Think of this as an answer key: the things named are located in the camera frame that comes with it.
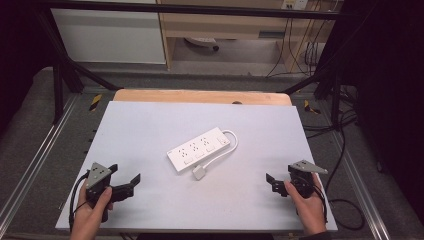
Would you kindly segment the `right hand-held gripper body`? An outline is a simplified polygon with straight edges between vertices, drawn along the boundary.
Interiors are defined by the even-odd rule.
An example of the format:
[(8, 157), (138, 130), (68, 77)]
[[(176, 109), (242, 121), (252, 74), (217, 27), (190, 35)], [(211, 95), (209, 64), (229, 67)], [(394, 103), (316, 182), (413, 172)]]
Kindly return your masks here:
[(314, 192), (313, 173), (327, 174), (328, 170), (301, 160), (288, 166), (291, 183), (303, 198), (309, 198)]

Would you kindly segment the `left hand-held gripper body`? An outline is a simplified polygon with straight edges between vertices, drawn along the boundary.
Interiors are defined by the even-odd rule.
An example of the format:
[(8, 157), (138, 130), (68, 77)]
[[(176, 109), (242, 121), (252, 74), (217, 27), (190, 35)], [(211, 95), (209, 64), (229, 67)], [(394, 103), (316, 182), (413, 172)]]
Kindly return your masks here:
[(107, 168), (97, 162), (92, 164), (86, 182), (86, 200), (90, 206), (97, 204), (105, 188), (110, 185), (113, 173), (113, 167)]

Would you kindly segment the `person's right hand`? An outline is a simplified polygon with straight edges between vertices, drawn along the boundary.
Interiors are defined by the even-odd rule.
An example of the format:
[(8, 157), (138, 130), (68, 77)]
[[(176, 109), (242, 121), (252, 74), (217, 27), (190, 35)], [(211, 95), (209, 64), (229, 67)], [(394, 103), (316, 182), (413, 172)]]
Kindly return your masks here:
[(314, 192), (309, 198), (303, 198), (290, 181), (285, 180), (284, 185), (295, 205), (304, 234), (312, 236), (326, 232), (324, 207), (319, 195)]

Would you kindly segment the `person's left hand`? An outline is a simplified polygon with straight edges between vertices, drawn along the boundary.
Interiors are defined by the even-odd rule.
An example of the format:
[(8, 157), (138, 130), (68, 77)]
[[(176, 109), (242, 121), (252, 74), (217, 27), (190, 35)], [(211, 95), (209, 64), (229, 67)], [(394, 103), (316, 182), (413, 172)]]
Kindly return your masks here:
[(79, 192), (78, 203), (81, 207), (75, 213), (75, 220), (72, 232), (96, 233), (102, 222), (102, 215), (105, 209), (112, 210), (113, 204), (110, 202), (112, 188), (107, 187), (101, 194), (94, 207), (88, 205), (86, 200), (86, 189), (82, 186)]

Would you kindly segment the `yellow black tape strip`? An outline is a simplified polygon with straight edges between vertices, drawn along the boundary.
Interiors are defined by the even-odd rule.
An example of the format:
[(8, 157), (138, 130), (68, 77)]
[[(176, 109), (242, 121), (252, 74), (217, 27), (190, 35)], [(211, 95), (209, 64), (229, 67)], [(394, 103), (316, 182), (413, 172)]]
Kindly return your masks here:
[(306, 112), (312, 112), (314, 114), (321, 114), (319, 109), (312, 108), (308, 100), (304, 100), (304, 110)]
[(100, 102), (101, 98), (102, 98), (102, 94), (97, 94), (97, 95), (93, 98), (93, 100), (92, 100), (92, 102), (91, 102), (91, 104), (90, 104), (90, 107), (89, 107), (89, 111), (90, 111), (90, 112), (92, 112), (92, 111), (95, 111), (95, 110), (96, 110), (96, 108), (97, 108), (97, 106), (98, 106), (98, 104), (99, 104), (99, 102)]

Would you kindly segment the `white power strip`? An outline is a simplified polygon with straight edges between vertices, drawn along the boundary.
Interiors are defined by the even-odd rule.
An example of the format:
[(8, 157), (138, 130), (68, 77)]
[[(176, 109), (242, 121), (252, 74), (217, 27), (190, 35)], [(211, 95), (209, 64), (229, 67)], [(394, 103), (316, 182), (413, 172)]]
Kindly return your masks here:
[(167, 152), (168, 159), (177, 172), (210, 159), (230, 146), (224, 132), (215, 127)]

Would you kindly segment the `wooden table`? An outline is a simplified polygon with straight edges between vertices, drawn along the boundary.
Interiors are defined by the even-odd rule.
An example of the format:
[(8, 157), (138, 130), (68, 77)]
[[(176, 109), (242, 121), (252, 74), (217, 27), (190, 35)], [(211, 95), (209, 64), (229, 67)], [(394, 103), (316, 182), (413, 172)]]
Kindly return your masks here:
[(238, 91), (201, 91), (201, 90), (159, 90), (159, 89), (121, 89), (114, 101), (132, 102), (175, 102), (175, 103), (218, 103), (244, 105), (281, 105), (291, 106), (287, 94)]

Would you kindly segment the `black curtain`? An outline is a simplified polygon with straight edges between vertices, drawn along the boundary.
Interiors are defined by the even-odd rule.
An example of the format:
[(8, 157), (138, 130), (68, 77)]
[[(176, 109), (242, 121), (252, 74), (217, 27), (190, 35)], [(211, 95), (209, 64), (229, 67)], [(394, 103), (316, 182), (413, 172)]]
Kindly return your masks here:
[(30, 1), (0, 0), (0, 135), (20, 109), (34, 75), (51, 65)]
[(424, 224), (424, 0), (345, 0), (363, 23), (344, 80), (379, 159)]

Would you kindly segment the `white cabinet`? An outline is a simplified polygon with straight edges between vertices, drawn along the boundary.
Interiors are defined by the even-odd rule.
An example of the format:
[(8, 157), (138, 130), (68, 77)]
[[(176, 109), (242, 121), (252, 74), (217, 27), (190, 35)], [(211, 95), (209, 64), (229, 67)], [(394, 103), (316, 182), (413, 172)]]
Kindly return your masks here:
[(52, 9), (68, 55), (77, 62), (166, 62), (157, 13)]

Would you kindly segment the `white chair base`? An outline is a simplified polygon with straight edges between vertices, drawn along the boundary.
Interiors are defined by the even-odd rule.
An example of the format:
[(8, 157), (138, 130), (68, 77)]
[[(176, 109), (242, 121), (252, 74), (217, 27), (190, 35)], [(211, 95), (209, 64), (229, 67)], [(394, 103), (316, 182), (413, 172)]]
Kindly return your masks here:
[(219, 50), (219, 46), (214, 38), (186, 38), (186, 41), (197, 46), (212, 48), (214, 51)]

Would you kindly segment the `light wooden desk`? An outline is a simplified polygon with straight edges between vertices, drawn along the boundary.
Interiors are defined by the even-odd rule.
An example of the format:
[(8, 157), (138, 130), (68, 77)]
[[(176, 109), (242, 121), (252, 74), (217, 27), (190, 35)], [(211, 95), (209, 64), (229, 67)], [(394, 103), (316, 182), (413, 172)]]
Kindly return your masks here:
[[(156, 0), (159, 4), (282, 9), (283, 0)], [(308, 0), (305, 11), (336, 12), (342, 0)], [(334, 22), (309, 19), (278, 19), (222, 15), (159, 15), (162, 33), (171, 38), (275, 40), (290, 72), (300, 69), (301, 53), (308, 42), (324, 43)]]

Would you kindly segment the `aluminium floor rail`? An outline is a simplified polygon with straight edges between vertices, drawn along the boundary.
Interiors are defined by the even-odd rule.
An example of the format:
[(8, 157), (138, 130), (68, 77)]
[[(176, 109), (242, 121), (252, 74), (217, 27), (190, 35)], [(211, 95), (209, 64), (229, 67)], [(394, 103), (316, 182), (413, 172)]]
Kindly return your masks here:
[(354, 159), (348, 150), (342, 133), (333, 132), (332, 138), (336, 145), (336, 149), (340, 153), (340, 163), (343, 166), (345, 175), (349, 180), (351, 189), (356, 196), (374, 239), (391, 240), (386, 224), (374, 203), (365, 181), (360, 175), (359, 168), (354, 163)]
[(51, 149), (53, 148), (57, 138), (66, 125), (76, 102), (80, 99), (79, 94), (72, 94), (67, 100), (63, 108), (63, 115), (59, 120), (52, 125), (49, 129), (47, 136), (44, 138), (42, 144), (38, 148), (36, 154), (32, 158), (29, 166), (19, 180), (17, 186), (7, 200), (5, 206), (0, 211), (0, 236), (4, 235), (9, 225), (11, 224), (14, 216), (16, 215), (20, 205), (22, 204), (25, 196), (31, 188), (35, 178), (41, 170), (45, 160), (47, 159)]

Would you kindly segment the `white wall socket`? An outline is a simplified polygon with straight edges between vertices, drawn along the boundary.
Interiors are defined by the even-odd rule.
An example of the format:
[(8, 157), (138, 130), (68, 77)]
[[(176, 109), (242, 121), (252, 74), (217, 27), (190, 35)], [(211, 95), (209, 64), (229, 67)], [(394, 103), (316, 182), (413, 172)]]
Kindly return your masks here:
[(287, 10), (304, 10), (307, 3), (308, 0), (283, 0), (281, 8)]

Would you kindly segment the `black metal frame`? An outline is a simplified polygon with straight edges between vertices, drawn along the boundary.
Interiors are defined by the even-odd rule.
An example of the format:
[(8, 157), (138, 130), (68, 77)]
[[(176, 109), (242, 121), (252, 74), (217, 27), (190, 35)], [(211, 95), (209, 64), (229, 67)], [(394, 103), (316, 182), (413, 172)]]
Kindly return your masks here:
[(201, 6), (181, 4), (157, 4), (157, 3), (128, 3), (128, 2), (105, 2), (105, 1), (69, 1), (69, 0), (35, 0), (29, 4), (34, 17), (50, 43), (53, 51), (54, 63), (54, 92), (55, 92), (55, 121), (63, 114), (63, 100), (61, 79), (64, 79), (72, 92), (80, 93), (84, 86), (77, 75), (80, 72), (92, 81), (100, 84), (108, 90), (120, 90), (119, 86), (107, 82), (95, 75), (85, 67), (76, 63), (66, 53), (60, 34), (53, 30), (52, 24), (47, 20), (45, 13), (51, 8), (72, 10), (94, 11), (117, 11), (117, 12), (143, 12), (143, 13), (166, 13), (166, 14), (191, 14), (191, 15), (223, 15), (243, 17), (268, 17), (286, 19), (319, 19), (340, 20), (347, 19), (349, 15), (338, 12), (318, 12), (305, 10), (274, 10), (264, 8), (226, 7), (226, 6)]

